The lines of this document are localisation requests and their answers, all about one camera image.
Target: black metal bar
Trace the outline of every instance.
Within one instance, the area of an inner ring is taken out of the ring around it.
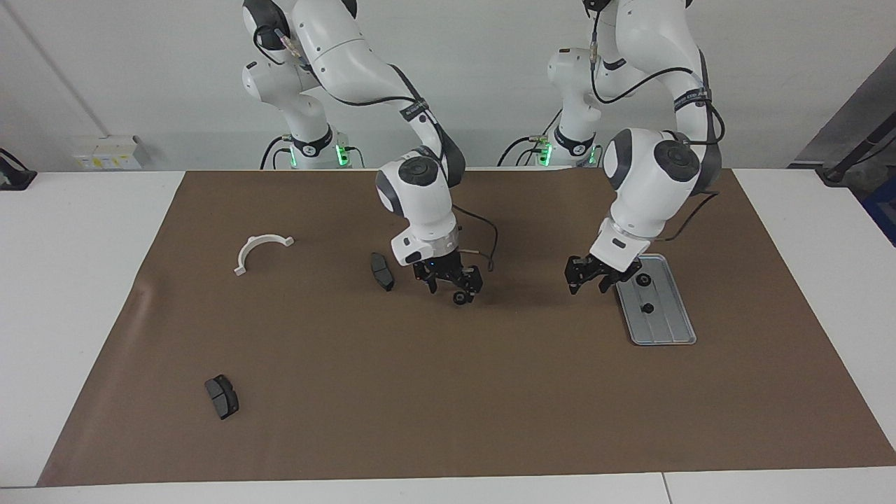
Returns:
[[[822,175],[822,179],[825,183],[831,184],[839,184],[843,181],[843,177],[846,175],[847,170],[856,165],[856,163],[865,157],[866,154],[871,152],[874,147],[879,144],[887,135],[890,134],[891,131],[896,129],[896,112],[890,114],[886,120],[882,122],[880,126],[877,127],[865,140],[862,141],[853,149],[849,155],[843,159],[837,166],[824,171]]]

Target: white wall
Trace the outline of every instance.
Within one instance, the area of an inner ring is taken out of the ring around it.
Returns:
[[[359,3],[371,45],[406,71],[471,165],[492,165],[512,139],[540,133],[559,108],[548,59],[590,35],[579,0]],[[139,135],[153,168],[255,168],[268,139],[285,127],[275,109],[242,90],[241,67],[260,55],[240,5],[0,0],[0,142],[38,169],[71,167],[42,154],[44,142],[10,133],[8,110],[15,108],[30,118],[30,130],[55,139],[48,151],[69,152],[65,138],[94,135],[99,122],[114,135]],[[33,34],[49,65],[35,61],[40,51],[4,7]],[[688,12],[729,125],[723,151],[731,167],[788,165],[896,46],[893,0],[696,0]],[[79,110],[66,81],[99,121]],[[312,94],[368,164],[418,144],[385,107],[350,109],[320,90]],[[599,138],[625,126],[674,126],[658,84],[608,108]]]

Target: brown table mat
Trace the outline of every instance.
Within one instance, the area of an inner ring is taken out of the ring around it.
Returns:
[[[651,249],[699,338],[664,348],[632,345],[596,282],[564,284],[613,199],[596,170],[468,175],[455,201],[501,245],[463,308],[394,263],[405,221],[374,175],[188,173],[39,484],[896,465],[731,172]],[[465,248],[490,247],[459,220]],[[237,278],[266,233],[296,245],[256,249]],[[203,388],[219,373],[241,403],[226,421]]]

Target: white curved handle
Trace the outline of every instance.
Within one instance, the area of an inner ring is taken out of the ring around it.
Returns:
[[[293,240],[292,237],[283,238],[280,235],[275,234],[266,234],[264,236],[253,236],[249,237],[249,240],[243,246],[243,249],[239,251],[239,257],[237,258],[237,269],[233,270],[233,273],[237,274],[237,276],[242,276],[246,274],[246,258],[249,256],[249,252],[259,245],[263,243],[280,243],[284,247],[289,247],[296,241]]]

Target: black wheel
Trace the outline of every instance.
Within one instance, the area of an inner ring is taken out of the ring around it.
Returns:
[[[634,280],[638,283],[638,285],[641,285],[642,287],[649,287],[650,284],[653,283],[653,279],[650,278],[650,275],[646,273],[639,274],[638,276],[634,277]]]

